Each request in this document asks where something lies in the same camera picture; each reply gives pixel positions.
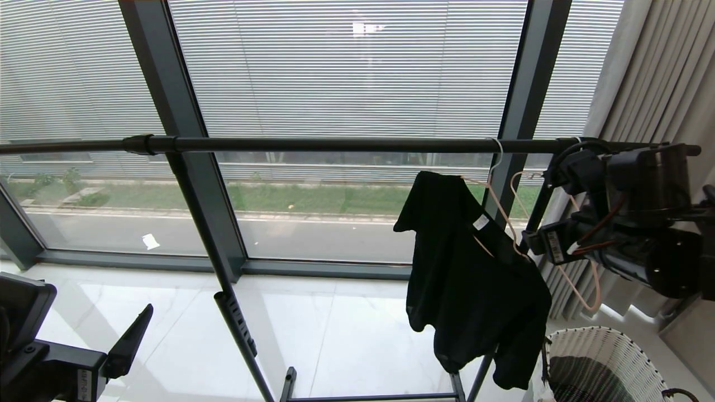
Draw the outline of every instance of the sheer white curtain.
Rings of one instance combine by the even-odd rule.
[[[624,142],[686,142],[703,153],[689,163],[695,200],[715,179],[715,1],[627,1],[596,87],[587,137]],[[555,196],[547,215],[570,213],[565,196]],[[565,271],[582,294],[593,297],[594,283],[585,263]],[[668,302],[638,283],[603,271],[603,302],[624,314],[631,305],[655,316]],[[583,308],[561,274],[543,263],[553,297],[553,318],[572,318]]]

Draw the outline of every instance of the white tile floor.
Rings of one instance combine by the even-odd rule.
[[[7,261],[1,264],[16,272]],[[38,265],[24,275],[58,289],[39,339],[109,350],[139,311],[154,305],[131,373],[111,381],[102,402],[260,400],[213,301],[218,286],[212,275],[55,265]],[[432,330],[415,333],[407,323],[406,283],[245,276],[235,289],[275,395],[288,366],[298,372],[295,396],[451,389],[433,355]],[[549,332],[594,324],[622,330],[670,386],[713,402],[637,310],[625,318],[603,310],[593,322],[552,322]],[[462,371],[467,390],[479,362]],[[477,401],[516,402],[523,394],[500,389],[490,373]]]

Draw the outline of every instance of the white woven basket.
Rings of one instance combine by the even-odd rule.
[[[685,393],[694,399],[687,391],[669,390],[646,354],[617,330],[600,326],[558,330],[547,339],[531,381],[536,402],[559,402],[553,397],[546,378],[550,373],[551,359],[566,356],[590,358],[604,365],[622,382],[636,402],[673,401],[673,393]]]

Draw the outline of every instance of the black t-shirt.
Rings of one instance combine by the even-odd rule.
[[[394,227],[406,230],[417,232],[407,294],[412,329],[435,328],[435,355],[450,373],[498,345],[494,381],[527,389],[551,307],[533,261],[514,252],[459,176],[418,174]]]

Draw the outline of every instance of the green lawn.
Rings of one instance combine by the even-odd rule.
[[[35,199],[34,204],[57,205],[69,196],[61,182],[33,191],[33,183],[11,182],[11,193],[19,200]],[[104,194],[98,203],[106,207],[147,209],[186,209],[177,185],[103,185]],[[481,202],[484,189],[469,185],[470,191]],[[529,212],[540,187],[522,186],[518,193]],[[260,212],[313,212],[331,214],[399,215],[408,193],[405,186],[303,186],[275,184],[230,183],[227,186],[234,209]],[[513,218],[525,218],[515,203]]]

